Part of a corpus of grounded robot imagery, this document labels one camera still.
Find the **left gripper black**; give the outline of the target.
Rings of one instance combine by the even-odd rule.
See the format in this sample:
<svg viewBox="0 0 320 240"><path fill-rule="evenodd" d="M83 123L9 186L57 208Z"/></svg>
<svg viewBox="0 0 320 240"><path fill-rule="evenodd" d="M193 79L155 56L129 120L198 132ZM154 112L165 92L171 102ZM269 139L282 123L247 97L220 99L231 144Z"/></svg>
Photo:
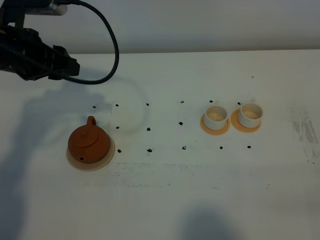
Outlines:
<svg viewBox="0 0 320 240"><path fill-rule="evenodd" d="M75 77L79 75L80 64L76 59L69 56L67 50L58 45L53 46L50 63L50 80L62 80L64 77Z"/></svg>

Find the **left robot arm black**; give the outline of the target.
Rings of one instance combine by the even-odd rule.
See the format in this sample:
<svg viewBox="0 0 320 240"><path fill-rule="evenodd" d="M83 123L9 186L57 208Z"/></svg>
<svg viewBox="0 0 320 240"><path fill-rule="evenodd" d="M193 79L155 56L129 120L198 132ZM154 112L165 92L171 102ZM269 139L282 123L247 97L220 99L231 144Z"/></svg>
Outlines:
<svg viewBox="0 0 320 240"><path fill-rule="evenodd" d="M80 65L64 47L48 46L38 31L24 27L26 15L62 16L67 11L57 0L5 0L0 7L0 69L26 81L78 76Z"/></svg>

